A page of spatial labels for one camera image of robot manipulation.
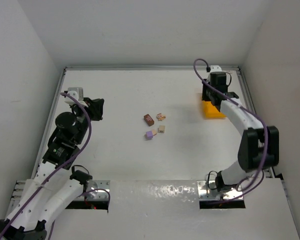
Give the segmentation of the yellow plastic bin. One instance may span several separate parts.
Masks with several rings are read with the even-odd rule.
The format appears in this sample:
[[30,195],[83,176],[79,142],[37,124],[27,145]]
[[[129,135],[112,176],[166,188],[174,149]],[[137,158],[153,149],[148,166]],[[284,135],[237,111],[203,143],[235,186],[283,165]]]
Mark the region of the yellow plastic bin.
[[197,93],[196,98],[198,100],[198,110],[204,119],[213,120],[226,118],[226,116],[219,112],[217,108],[211,104],[211,102],[202,100],[201,93]]

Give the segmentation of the purple wood cube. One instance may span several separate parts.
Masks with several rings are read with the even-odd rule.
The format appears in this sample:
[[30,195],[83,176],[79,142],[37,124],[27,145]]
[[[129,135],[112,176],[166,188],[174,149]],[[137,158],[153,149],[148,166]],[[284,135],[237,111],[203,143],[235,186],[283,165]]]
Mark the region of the purple wood cube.
[[150,131],[147,131],[147,132],[145,133],[145,137],[146,137],[147,140],[151,140],[151,139],[154,137],[154,134],[153,134],[153,132],[150,130]]

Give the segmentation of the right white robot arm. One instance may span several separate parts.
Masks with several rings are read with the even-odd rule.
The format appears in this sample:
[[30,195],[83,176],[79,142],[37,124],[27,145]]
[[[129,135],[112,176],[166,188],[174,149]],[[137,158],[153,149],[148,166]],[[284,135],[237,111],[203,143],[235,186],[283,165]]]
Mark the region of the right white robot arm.
[[243,180],[279,163],[279,130],[267,126],[257,115],[242,106],[239,96],[228,91],[227,74],[209,73],[202,81],[202,99],[211,103],[234,125],[241,136],[237,160],[217,173],[216,190],[226,191]]

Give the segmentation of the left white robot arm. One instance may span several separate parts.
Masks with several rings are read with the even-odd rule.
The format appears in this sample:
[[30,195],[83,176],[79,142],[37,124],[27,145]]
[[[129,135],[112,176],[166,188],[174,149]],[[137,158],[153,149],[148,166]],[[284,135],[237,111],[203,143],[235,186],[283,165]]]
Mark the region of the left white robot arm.
[[92,175],[76,170],[73,162],[87,146],[92,122],[103,119],[104,99],[83,98],[67,103],[60,113],[32,183],[12,212],[0,219],[0,239],[44,240],[48,227],[77,197],[86,196]]

